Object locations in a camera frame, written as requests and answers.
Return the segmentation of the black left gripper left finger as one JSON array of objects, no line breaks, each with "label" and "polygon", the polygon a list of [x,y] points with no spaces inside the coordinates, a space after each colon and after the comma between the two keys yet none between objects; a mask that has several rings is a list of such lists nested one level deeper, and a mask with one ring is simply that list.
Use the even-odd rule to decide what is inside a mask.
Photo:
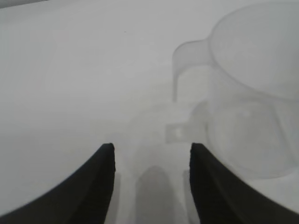
[{"label": "black left gripper left finger", "polygon": [[34,201],[0,217],[2,224],[103,224],[115,180],[115,149],[103,144],[79,169]]}]

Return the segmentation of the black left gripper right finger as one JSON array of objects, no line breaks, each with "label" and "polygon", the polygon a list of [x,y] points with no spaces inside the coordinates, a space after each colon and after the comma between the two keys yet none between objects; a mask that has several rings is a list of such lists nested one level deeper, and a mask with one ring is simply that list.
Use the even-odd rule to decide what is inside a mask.
[{"label": "black left gripper right finger", "polygon": [[297,224],[298,213],[265,197],[227,169],[201,143],[192,143],[189,183],[202,224]]}]

